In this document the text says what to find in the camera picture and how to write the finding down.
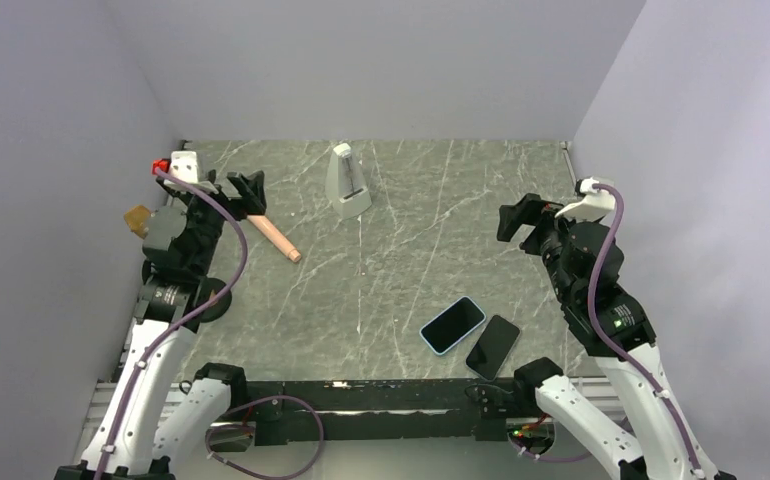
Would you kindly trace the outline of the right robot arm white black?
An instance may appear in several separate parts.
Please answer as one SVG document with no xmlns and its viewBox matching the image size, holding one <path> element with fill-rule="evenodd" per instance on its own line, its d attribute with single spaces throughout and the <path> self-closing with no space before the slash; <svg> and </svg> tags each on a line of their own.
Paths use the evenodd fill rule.
<svg viewBox="0 0 770 480">
<path fill-rule="evenodd" d="M 615 237 L 623 213 L 620 193 L 605 184 L 569 205 L 527 194 L 500 207 L 497 238 L 508 242 L 531 227 L 520 248 L 541 259 L 569 330 L 605 375 L 632 429 L 548 358 L 515 371 L 514 406 L 529 416 L 548 414 L 613 479 L 728 479 L 676 400 L 645 309 L 619 283 L 624 255 Z"/>
</svg>

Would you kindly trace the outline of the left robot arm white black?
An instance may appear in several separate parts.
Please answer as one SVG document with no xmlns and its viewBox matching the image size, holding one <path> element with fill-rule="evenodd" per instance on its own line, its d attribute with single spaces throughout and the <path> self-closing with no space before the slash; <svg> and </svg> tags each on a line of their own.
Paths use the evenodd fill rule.
<svg viewBox="0 0 770 480">
<path fill-rule="evenodd" d="M 207 364 L 171 416 L 162 416 L 200 325 L 229 308 L 231 289 L 247 260 L 240 259 L 227 282 L 209 277 L 209 266 L 224 226 L 230 225 L 244 243 L 241 221 L 265 213 L 265 175 L 228 174 L 238 193 L 230 198 L 213 172 L 201 182 L 170 166 L 153 172 L 157 184 L 185 207 L 151 211 L 138 205 L 124 215 L 142 239 L 145 257 L 130 343 L 96 433 L 77 464 L 58 468 L 58 479 L 172 479 L 177 461 L 191 453 L 214 420 L 236 419 L 248 406 L 243 369 Z"/>
</svg>

